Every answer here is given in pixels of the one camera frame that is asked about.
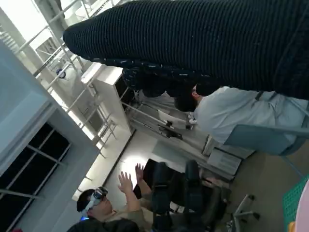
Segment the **black knitted gloved right hand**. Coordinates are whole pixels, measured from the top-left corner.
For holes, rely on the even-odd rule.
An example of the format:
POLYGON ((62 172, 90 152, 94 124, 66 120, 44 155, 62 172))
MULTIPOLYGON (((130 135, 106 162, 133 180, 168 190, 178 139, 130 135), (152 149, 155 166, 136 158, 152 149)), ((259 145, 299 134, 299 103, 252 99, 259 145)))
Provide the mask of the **black knitted gloved right hand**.
POLYGON ((171 79, 309 97, 306 0, 136 0, 63 32, 74 54, 171 79))

